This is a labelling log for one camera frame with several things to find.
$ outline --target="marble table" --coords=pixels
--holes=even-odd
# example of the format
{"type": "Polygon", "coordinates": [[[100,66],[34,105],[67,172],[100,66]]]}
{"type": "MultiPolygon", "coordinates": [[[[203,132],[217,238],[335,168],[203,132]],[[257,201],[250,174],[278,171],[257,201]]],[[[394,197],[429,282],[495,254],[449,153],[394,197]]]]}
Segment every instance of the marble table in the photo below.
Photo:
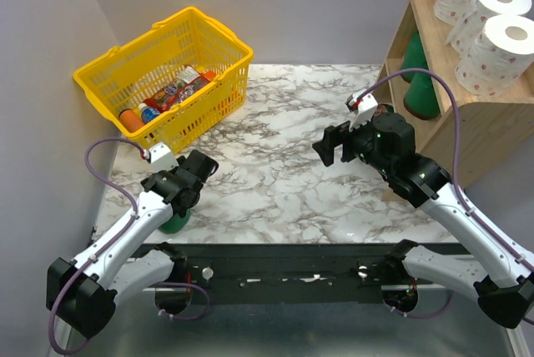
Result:
{"type": "MultiPolygon", "coordinates": [[[[204,187],[191,220],[177,234],[154,232],[149,243],[452,242],[438,223],[409,204],[383,202],[376,171],[340,153],[324,167],[311,144],[349,118],[344,104],[375,81],[376,65],[252,65],[246,103],[197,139],[219,171],[204,187]]],[[[139,152],[118,146],[111,179],[137,194],[150,174],[139,152]]],[[[95,236],[127,209],[108,189],[95,236]]]]}

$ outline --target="white connector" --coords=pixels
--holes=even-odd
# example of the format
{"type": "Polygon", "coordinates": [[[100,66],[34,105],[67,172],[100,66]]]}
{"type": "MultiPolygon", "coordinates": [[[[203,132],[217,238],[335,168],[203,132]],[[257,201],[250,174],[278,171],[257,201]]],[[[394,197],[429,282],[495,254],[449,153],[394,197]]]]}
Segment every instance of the white connector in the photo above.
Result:
{"type": "Polygon", "coordinates": [[[356,115],[356,117],[350,122],[350,131],[352,129],[357,129],[359,126],[369,122],[373,118],[376,108],[378,107],[378,103],[372,94],[367,94],[361,99],[361,101],[358,103],[356,102],[358,96],[360,96],[360,94],[362,94],[364,91],[365,89],[352,94],[352,96],[350,96],[347,100],[347,105],[356,115]]]}
{"type": "Polygon", "coordinates": [[[165,143],[158,143],[151,147],[150,150],[150,165],[154,172],[169,171],[178,166],[173,152],[165,143]]]}

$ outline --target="green cup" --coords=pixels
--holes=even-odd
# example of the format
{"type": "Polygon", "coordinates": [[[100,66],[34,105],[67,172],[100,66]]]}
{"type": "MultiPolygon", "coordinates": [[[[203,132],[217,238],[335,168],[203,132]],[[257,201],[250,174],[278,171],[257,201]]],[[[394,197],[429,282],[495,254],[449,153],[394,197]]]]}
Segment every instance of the green cup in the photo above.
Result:
{"type": "MultiPolygon", "coordinates": [[[[423,43],[421,42],[421,36],[419,33],[415,33],[408,43],[408,48],[404,54],[404,61],[402,62],[400,69],[406,68],[428,69],[425,50],[423,49],[423,43]]],[[[402,78],[410,83],[414,79],[415,75],[415,72],[403,73],[402,78]]]]}
{"type": "Polygon", "coordinates": [[[432,119],[440,114],[440,106],[430,76],[416,73],[404,97],[404,108],[419,119],[432,119]]]}
{"type": "Polygon", "coordinates": [[[164,234],[175,234],[185,226],[187,221],[189,221],[190,217],[190,210],[187,210],[187,212],[185,213],[185,217],[183,218],[180,218],[179,215],[176,214],[165,224],[161,225],[159,227],[159,230],[162,231],[164,234]]]}

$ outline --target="wooden shelf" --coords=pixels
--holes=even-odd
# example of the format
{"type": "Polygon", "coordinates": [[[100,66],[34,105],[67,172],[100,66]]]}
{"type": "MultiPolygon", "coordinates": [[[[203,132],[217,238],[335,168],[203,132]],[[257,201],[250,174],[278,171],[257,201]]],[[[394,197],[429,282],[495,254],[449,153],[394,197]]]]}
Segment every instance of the wooden shelf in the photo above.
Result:
{"type": "MultiPolygon", "coordinates": [[[[401,69],[401,65],[402,59],[400,58],[386,59],[385,69],[387,74],[389,75],[393,72],[397,72],[401,69]]],[[[404,107],[403,100],[406,93],[408,93],[409,88],[410,84],[405,82],[400,76],[397,76],[390,81],[391,102],[395,107],[395,111],[405,117],[406,121],[416,129],[416,147],[419,151],[431,134],[432,129],[434,129],[437,122],[440,120],[440,117],[424,121],[408,113],[404,107]]]]}
{"type": "MultiPolygon", "coordinates": [[[[411,37],[419,32],[429,69],[447,82],[458,103],[461,115],[458,177],[461,186],[466,187],[534,135],[534,64],[500,97],[469,93],[456,81],[454,71],[459,58],[451,46],[445,45],[452,26],[436,18],[435,1],[408,2],[380,77],[400,69],[411,37]]],[[[423,121],[404,108],[403,99],[409,87],[402,78],[391,80],[391,102],[396,112],[414,127],[417,152],[433,158],[450,172],[455,135],[451,101],[441,85],[434,82],[441,115],[423,121]]],[[[387,88],[380,88],[379,93],[381,98],[387,98],[387,88]]]]}

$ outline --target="yellow plastic crate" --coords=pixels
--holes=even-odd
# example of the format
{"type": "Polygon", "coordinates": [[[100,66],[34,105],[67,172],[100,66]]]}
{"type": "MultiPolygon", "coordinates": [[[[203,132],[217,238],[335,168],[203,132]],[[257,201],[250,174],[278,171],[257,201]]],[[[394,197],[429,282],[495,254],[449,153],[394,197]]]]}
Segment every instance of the yellow plastic crate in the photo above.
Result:
{"type": "Polygon", "coordinates": [[[174,153],[244,103],[252,48],[225,25],[189,7],[152,25],[152,30],[113,47],[74,73],[91,104],[144,148],[165,142],[174,153]],[[118,120],[168,84],[185,65],[211,69],[217,77],[168,112],[130,133],[118,120]]]}

